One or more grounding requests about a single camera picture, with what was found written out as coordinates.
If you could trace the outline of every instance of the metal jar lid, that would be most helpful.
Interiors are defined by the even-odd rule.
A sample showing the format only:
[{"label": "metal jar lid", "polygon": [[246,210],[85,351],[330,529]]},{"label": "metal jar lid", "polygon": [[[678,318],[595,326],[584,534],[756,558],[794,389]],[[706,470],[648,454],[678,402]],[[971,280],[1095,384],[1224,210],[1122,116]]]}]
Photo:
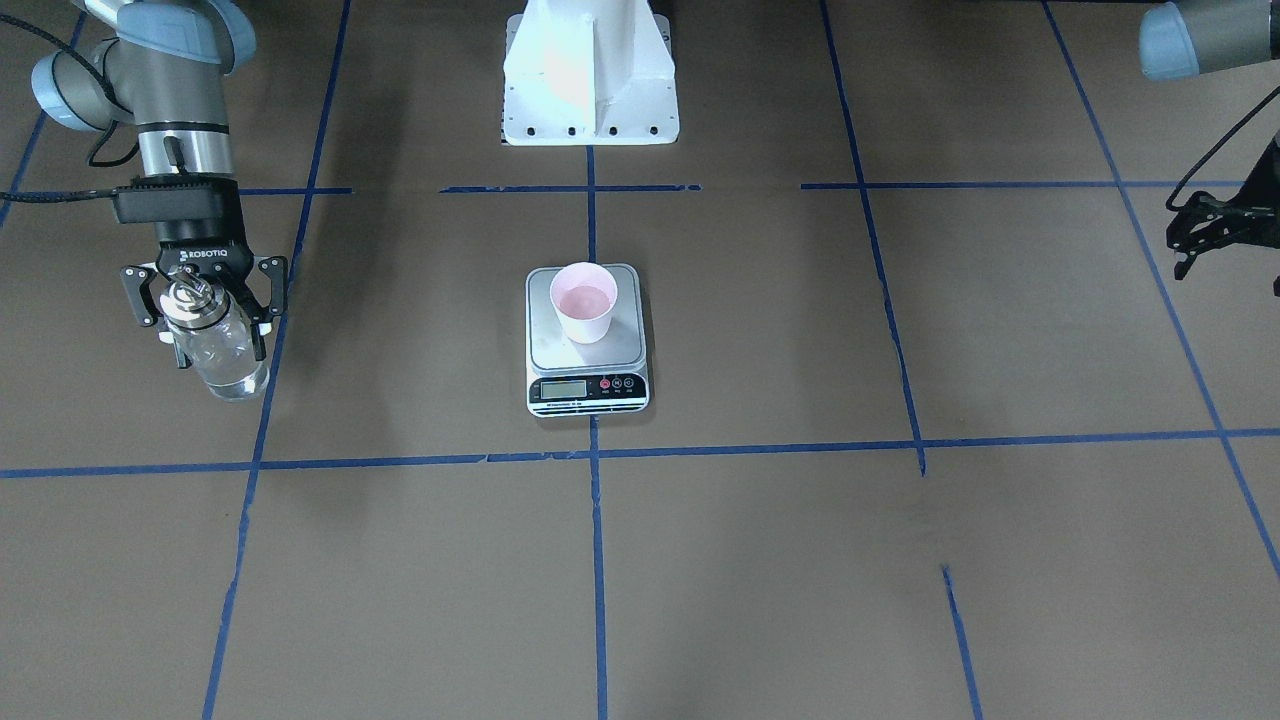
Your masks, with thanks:
[{"label": "metal jar lid", "polygon": [[227,291],[219,286],[187,275],[175,278],[160,295],[160,310],[170,325],[200,331],[216,324],[230,307]]}]

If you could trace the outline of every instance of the brown floor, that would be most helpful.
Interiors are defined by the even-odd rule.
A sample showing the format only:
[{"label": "brown floor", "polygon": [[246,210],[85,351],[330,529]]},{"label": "brown floor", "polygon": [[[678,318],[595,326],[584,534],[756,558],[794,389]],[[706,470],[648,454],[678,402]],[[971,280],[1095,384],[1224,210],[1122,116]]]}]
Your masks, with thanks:
[{"label": "brown floor", "polygon": [[[515,149],[521,3],[242,6],[268,402],[134,324],[150,228],[0,210],[0,717],[1280,716],[1280,254],[1174,282],[1162,208],[1280,65],[1151,83],[1143,5],[689,1],[677,143]],[[137,173],[33,133],[3,32],[3,182]],[[593,254],[654,401],[536,420],[524,277]]]}]

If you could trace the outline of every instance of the paper cup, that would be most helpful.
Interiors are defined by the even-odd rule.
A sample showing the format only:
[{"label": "paper cup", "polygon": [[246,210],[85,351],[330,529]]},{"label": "paper cup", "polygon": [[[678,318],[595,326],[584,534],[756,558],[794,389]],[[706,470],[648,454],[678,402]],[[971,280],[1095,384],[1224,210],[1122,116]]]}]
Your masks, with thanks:
[{"label": "paper cup", "polygon": [[573,263],[552,278],[552,306],[564,336],[584,345],[609,332],[618,282],[595,263]]}]

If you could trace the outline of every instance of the pink liquid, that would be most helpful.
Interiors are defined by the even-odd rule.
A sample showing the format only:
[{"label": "pink liquid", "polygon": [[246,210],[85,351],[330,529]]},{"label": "pink liquid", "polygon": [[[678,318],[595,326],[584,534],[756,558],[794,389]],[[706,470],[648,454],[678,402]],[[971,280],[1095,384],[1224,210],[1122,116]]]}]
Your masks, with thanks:
[{"label": "pink liquid", "polygon": [[594,287],[575,287],[559,301],[561,313],[577,320],[599,318],[609,309],[609,296]]}]

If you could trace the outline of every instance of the water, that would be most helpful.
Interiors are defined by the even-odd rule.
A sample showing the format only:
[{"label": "water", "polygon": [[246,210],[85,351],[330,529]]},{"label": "water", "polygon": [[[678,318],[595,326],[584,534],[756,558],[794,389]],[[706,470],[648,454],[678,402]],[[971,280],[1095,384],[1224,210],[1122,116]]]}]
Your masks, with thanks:
[{"label": "water", "polygon": [[577,320],[590,320],[609,311],[609,296],[603,290],[581,286],[564,293],[559,310]]},{"label": "water", "polygon": [[209,392],[214,393],[214,397],[225,400],[228,402],[239,402],[242,400],[251,400],[257,397],[266,389],[266,380],[271,377],[271,368],[266,363],[259,363],[257,368],[252,373],[244,375],[234,383],[228,383],[224,386],[209,386]]}]

